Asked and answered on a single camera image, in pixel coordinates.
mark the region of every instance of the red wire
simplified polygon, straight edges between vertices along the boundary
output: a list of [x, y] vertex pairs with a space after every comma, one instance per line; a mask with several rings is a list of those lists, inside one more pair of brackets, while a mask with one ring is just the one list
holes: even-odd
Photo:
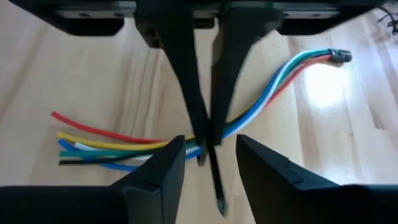
[[[297, 69], [296, 71], [294, 71], [294, 73], [292, 74], [292, 76], [290, 76], [287, 81], [283, 84], [282, 87], [280, 87], [275, 93], [274, 95], [271, 97], [271, 99], [269, 100], [268, 103], [272, 102], [275, 98], [277, 98], [280, 93], [282, 93], [288, 86], [289, 84], [308, 66], [313, 65], [314, 63], [318, 63], [318, 62], [322, 62], [325, 60], [329, 60], [331, 57], [331, 55], [324, 55], [324, 56], [319, 56], [317, 58], [313, 58], [307, 62], [305, 62], [303, 65], [301, 65], [301, 67], [299, 67], [299, 69]], [[72, 121], [71, 119], [60, 115], [59, 113], [53, 111], [51, 113], [51, 116], [53, 116], [55, 119], [68, 124], [70, 126], [73, 126], [77, 129], [80, 129], [82, 131], [87, 131], [89, 133], [94, 133], [94, 134], [99, 134], [102, 136], [107, 136], [107, 137], [111, 137], [114, 139], [120, 139], [123, 141], [129, 141], [129, 142], [134, 142], [134, 143], [153, 143], [153, 142], [160, 142], [162, 140], [159, 139], [141, 139], [141, 138], [133, 138], [130, 136], [125, 136], [122, 134], [118, 134], [118, 133], [114, 133], [111, 131], [107, 131], [107, 130], [102, 130], [102, 129], [97, 129], [97, 128], [93, 128], [93, 127], [89, 127], [87, 125], [84, 124], [80, 124], [77, 123], [76, 121]]]
[[331, 58], [331, 55], [323, 55], [323, 56], [319, 56], [313, 59], [310, 59], [309, 61], [305, 62], [299, 69], [297, 69], [296, 71], [294, 71], [294, 73], [292, 74], [292, 76], [290, 76], [287, 81], [282, 85], [282, 87], [280, 87], [271, 97], [271, 99], [269, 99], [269, 103], [271, 103], [275, 98], [277, 98], [280, 93], [282, 93], [288, 86], [289, 84], [292, 83], [292, 81], [307, 67], [309, 67], [310, 65], [313, 65], [315, 63], [319, 63], [322, 61], [326, 61], [329, 60]]
[[53, 116], [55, 119], [64, 122], [65, 124], [68, 124], [70, 126], [73, 126], [77, 129], [80, 129], [82, 131], [87, 131], [89, 133], [94, 133], [94, 134], [100, 134], [102, 136], [107, 136], [107, 137], [111, 137], [114, 139], [120, 139], [123, 141], [129, 141], [129, 142], [134, 142], [134, 143], [153, 143], [153, 142], [160, 142], [162, 140], [158, 140], [158, 139], [141, 139], [141, 138], [133, 138], [130, 136], [125, 136], [122, 134], [118, 134], [118, 133], [113, 133], [111, 131], [107, 131], [107, 130], [102, 130], [102, 129], [97, 129], [97, 128], [92, 128], [89, 127], [87, 125], [84, 124], [80, 124], [77, 123], [76, 121], [72, 121], [71, 119], [60, 115], [59, 113], [53, 111], [51, 113], [51, 116]]

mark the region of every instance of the blue wire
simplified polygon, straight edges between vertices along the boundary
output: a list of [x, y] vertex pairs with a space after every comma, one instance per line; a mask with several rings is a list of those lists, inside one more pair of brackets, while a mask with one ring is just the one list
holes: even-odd
[[[312, 58], [312, 57], [318, 57], [321, 55], [326, 55], [329, 54], [329, 50], [314, 50], [312, 52], [309, 52], [307, 54], [302, 55], [300, 59], [297, 60], [295, 64], [298, 64], [302, 61], [304, 61], [307, 58]], [[240, 117], [239, 120], [235, 121], [230, 127], [226, 128], [224, 133], [223, 133], [223, 138], [226, 136], [229, 136], [231, 133], [234, 132], [234, 130], [239, 127], [245, 120], [250, 118], [250, 116], [258, 109], [258, 107], [261, 106], [261, 102], [264, 100], [265, 97], [267, 97], [269, 91], [271, 90], [271, 86], [274, 84], [276, 80], [276, 74], [280, 72], [280, 70], [283, 68], [285, 64], [283, 64], [278, 71], [272, 76], [271, 80], [269, 81], [268, 85], [266, 86], [266, 89], [262, 92], [261, 96], [256, 100], [256, 102], [245, 112], [245, 114]], [[61, 145], [64, 149], [67, 151], [79, 151], [79, 149], [73, 147], [69, 142], [66, 140], [60, 139], [58, 141], [59, 145]], [[196, 150], [193, 151], [185, 156], [185, 160], [193, 159], [194, 157], [197, 157], [200, 155], [200, 147]], [[87, 159], [95, 159], [95, 157], [82, 157], [82, 159], [87, 160]], [[114, 169], [114, 170], [122, 170], [122, 171], [128, 171], [132, 172], [138, 168], [138, 166], [126, 166], [126, 165], [120, 165], [120, 164], [101, 164], [101, 166], [109, 168], [109, 169]]]

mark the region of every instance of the wood grain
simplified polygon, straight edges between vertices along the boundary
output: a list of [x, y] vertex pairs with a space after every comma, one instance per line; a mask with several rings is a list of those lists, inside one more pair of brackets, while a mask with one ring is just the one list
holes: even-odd
[[[229, 117], [256, 99], [280, 64], [302, 50], [347, 49], [354, 60], [306, 69], [240, 133], [339, 184], [398, 184], [398, 40], [387, 20], [376, 22], [381, 16], [372, 11], [311, 37], [272, 32], [255, 45]], [[106, 138], [60, 124], [50, 117], [53, 110], [136, 137], [191, 133], [167, 58], [148, 49], [134, 21], [115, 37], [72, 37], [1, 1], [0, 30], [0, 185], [107, 185], [126, 174], [98, 166], [59, 167], [57, 131]], [[207, 105], [215, 34], [195, 31]], [[209, 165], [188, 161], [178, 223], [254, 223], [234, 144], [233, 136], [217, 151], [228, 218], [216, 209]]]

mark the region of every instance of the green wire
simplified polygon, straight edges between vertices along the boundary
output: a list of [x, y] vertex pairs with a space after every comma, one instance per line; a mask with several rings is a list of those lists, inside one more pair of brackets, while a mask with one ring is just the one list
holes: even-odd
[[[304, 62], [307, 59], [313, 58], [313, 57], [318, 57], [321, 55], [329, 54], [330, 50], [317, 50], [316, 52], [308, 52], [306, 54], [301, 55], [297, 60], [295, 60], [293, 63], [291, 63], [287, 69], [286, 72], [282, 75], [282, 78], [280, 79], [277, 89], [280, 87], [280, 85], [283, 83], [283, 81], [286, 79], [287, 75], [290, 74], [294, 68], [298, 65], [300, 65], [302, 62]], [[246, 111], [241, 115], [232, 120], [231, 122], [226, 123], [226, 128], [231, 126], [234, 122], [239, 120]], [[185, 149], [190, 149], [192, 147], [195, 147], [195, 139], [190, 139], [187, 141], [185, 145]], [[148, 150], [148, 154], [152, 154], [156, 149], [151, 149]], [[60, 152], [60, 157], [81, 157], [81, 156], [123, 156], [126, 154], [134, 154], [134, 152], [131, 151], [123, 151], [123, 150], [101, 150], [101, 151], [62, 151]]]

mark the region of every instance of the white wire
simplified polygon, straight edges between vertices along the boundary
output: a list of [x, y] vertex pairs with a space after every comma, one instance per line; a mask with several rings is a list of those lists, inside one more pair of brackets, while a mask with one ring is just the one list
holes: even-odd
[[[227, 136], [230, 136], [232, 134], [235, 134], [236, 132], [238, 132], [240, 129], [244, 128], [246, 125], [248, 125], [248, 123], [250, 123], [259, 113], [260, 111], [263, 109], [263, 107], [265, 107], [265, 105], [268, 103], [268, 101], [271, 99], [271, 97], [273, 96], [273, 94], [275, 93], [278, 84], [280, 82], [280, 79], [282, 79], [283, 74], [286, 72], [287, 68], [290, 66], [291, 63], [293, 63], [294, 61], [296, 61], [299, 57], [301, 57], [303, 54], [308, 54], [308, 53], [315, 53], [318, 52], [319, 50], [307, 50], [304, 52], [300, 52], [299, 54], [297, 54], [296, 56], [294, 56], [292, 59], [290, 59], [280, 70], [280, 72], [277, 74], [274, 83], [271, 86], [270, 91], [268, 92], [267, 96], [264, 98], [264, 100], [261, 102], [260, 106], [250, 115], [250, 117], [245, 120], [244, 122], [242, 122], [235, 130], [231, 131], [231, 133]], [[80, 149], [82, 151], [99, 151], [100, 149], [94, 148], [94, 147], [90, 147], [90, 146], [86, 146], [80, 142], [75, 142], [75, 148]], [[191, 148], [188, 148], [185, 151], [185, 154], [189, 154], [193, 151], [196, 151], [199, 147], [198, 146], [193, 146]], [[135, 160], [138, 161], [146, 161], [148, 160], [150, 157], [152, 157], [153, 154], [149, 154], [149, 155], [145, 155], [145, 156], [137, 156], [134, 157]]]

